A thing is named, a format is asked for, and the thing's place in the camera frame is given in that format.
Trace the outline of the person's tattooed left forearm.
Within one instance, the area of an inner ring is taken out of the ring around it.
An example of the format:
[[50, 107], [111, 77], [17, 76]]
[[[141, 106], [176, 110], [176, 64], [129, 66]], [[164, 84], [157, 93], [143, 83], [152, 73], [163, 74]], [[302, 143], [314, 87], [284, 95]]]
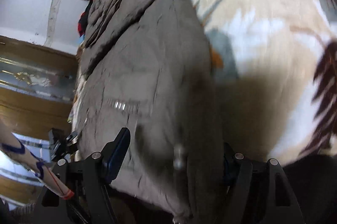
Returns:
[[45, 164], [30, 152], [1, 121], [1, 151], [17, 164], [30, 170], [49, 190], [63, 200], [74, 196], [70, 190]]

